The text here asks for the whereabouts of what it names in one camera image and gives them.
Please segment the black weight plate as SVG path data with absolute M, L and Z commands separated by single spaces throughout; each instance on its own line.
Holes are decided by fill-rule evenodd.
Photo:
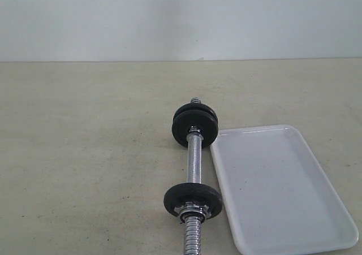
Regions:
M 179 114 L 181 114 L 185 111 L 188 111 L 188 110 L 204 111 L 204 112 L 210 114 L 216 121 L 218 121 L 217 114 L 211 107 L 209 107 L 208 105 L 205 105 L 203 103 L 195 103 L 195 102 L 186 103 L 186 104 L 182 105 L 180 108 L 178 108 L 173 116 L 173 120 L 175 120 L 175 118 Z

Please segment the chrome dumbbell bar with plates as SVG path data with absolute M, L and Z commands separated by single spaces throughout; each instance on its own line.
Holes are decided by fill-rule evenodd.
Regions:
M 189 102 L 202 103 L 197 97 Z M 173 120 L 171 131 L 175 141 L 187 148 L 187 178 L 166 191 L 163 205 L 184 224 L 183 254 L 201 254 L 201 225 L 223 208 L 222 195 L 201 182 L 202 150 L 217 138 L 218 121 L 204 111 L 188 110 Z

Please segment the white rectangular plastic tray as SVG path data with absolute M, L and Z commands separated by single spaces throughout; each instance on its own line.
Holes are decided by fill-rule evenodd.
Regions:
M 241 254 L 313 254 L 357 243 L 355 222 L 296 128 L 221 130 L 210 149 Z

